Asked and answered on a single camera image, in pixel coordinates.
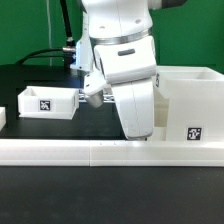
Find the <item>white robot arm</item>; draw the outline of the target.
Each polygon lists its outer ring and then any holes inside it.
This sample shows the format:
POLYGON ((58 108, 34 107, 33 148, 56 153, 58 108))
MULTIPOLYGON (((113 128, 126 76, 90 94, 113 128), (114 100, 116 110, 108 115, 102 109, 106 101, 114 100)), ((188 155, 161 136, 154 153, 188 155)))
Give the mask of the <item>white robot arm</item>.
POLYGON ((94 107, 103 93, 115 100, 128 139, 147 138, 154 127, 152 77, 157 73, 151 9, 187 0, 81 0, 83 33, 73 69, 84 71, 84 96, 94 107))

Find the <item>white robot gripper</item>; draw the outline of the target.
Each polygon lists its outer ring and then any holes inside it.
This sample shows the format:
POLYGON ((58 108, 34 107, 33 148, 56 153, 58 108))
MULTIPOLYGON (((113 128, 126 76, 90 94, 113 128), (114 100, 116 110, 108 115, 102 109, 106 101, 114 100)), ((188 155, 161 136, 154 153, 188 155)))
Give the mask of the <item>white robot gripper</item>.
POLYGON ((112 86, 116 108, 127 139, 144 139, 154 128, 154 95, 152 79, 112 86))

